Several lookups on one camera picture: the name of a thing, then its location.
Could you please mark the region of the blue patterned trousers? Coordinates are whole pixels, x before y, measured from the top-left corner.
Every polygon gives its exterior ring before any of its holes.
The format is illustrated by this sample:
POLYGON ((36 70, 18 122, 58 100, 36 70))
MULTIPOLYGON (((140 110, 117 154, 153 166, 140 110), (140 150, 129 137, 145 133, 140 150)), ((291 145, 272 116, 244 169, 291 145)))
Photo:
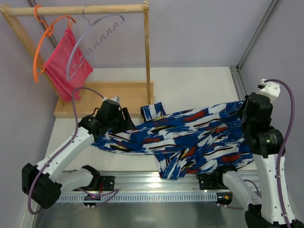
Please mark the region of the blue patterned trousers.
POLYGON ((237 113, 242 101, 167 114, 162 103, 143 106, 143 123, 100 136, 93 146, 107 152, 153 155, 161 178, 212 173, 219 166, 253 162, 237 113))

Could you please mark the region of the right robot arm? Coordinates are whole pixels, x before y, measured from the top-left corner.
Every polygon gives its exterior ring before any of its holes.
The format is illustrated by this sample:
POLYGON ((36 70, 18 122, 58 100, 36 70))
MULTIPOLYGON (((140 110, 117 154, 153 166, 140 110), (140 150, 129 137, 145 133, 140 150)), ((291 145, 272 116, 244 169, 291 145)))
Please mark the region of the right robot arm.
POLYGON ((262 196, 254 193, 232 165, 215 171, 219 185, 232 191, 245 212, 249 228, 302 228, 296 219, 287 193, 282 158, 284 138, 270 125, 273 105, 269 97, 252 93, 238 111, 245 142, 253 154, 262 196))

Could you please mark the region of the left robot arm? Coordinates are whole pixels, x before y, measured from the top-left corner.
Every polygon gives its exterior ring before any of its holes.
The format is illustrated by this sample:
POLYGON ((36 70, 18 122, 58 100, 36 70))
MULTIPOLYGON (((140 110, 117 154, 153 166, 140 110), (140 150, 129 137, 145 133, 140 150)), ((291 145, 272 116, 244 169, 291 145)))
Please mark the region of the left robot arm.
POLYGON ((26 164, 21 172, 22 191, 29 202, 35 201, 42 209, 52 207, 61 194, 78 188, 95 190, 100 172, 90 165, 65 173, 65 168, 96 140, 108 131, 120 133, 134 127, 127 108, 106 99, 96 115, 76 121, 75 132, 52 154, 36 165, 26 164))

